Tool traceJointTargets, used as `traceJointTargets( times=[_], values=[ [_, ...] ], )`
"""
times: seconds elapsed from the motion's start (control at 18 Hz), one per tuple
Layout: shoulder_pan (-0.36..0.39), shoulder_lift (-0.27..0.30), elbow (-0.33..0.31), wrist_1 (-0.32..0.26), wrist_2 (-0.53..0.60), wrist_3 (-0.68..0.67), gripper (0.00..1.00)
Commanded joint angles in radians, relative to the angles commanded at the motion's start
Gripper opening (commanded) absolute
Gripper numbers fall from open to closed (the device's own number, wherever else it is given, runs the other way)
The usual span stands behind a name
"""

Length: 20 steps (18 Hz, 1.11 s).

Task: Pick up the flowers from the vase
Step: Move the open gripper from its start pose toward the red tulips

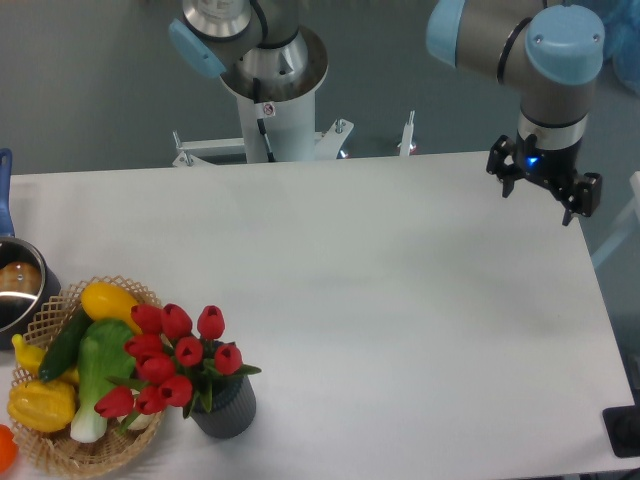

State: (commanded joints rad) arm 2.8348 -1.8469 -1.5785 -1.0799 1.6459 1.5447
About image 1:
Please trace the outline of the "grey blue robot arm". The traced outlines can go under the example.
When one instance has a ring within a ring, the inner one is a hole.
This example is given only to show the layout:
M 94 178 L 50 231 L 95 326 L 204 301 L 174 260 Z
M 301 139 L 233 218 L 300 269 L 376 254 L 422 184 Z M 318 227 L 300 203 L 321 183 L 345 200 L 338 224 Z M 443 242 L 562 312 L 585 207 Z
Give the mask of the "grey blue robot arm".
M 185 1 L 168 28 L 184 61 L 235 96 L 251 163 L 333 158 L 315 131 L 315 93 L 328 70 L 321 39 L 294 1 Z M 602 178 L 581 173 L 582 143 L 605 29 L 560 1 L 441 1 L 426 29 L 428 52 L 521 95 L 515 137 L 491 147 L 486 169 L 509 195 L 518 180 L 548 190 L 566 219 L 597 209 Z

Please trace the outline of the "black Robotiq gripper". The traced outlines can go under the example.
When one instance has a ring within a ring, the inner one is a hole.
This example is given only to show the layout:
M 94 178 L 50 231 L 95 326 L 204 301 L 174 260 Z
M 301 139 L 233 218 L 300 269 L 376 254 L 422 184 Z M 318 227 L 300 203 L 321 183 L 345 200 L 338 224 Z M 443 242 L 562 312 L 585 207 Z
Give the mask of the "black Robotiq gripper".
M 508 198 L 515 183 L 522 178 L 546 189 L 554 190 L 554 198 L 564 207 L 562 225 L 568 226 L 575 216 L 591 217 L 600 205 L 602 176 L 594 172 L 580 174 L 576 162 L 582 141 L 559 150 L 542 149 L 536 135 L 516 143 L 501 135 L 489 150 L 486 172 L 502 185 L 502 197 Z

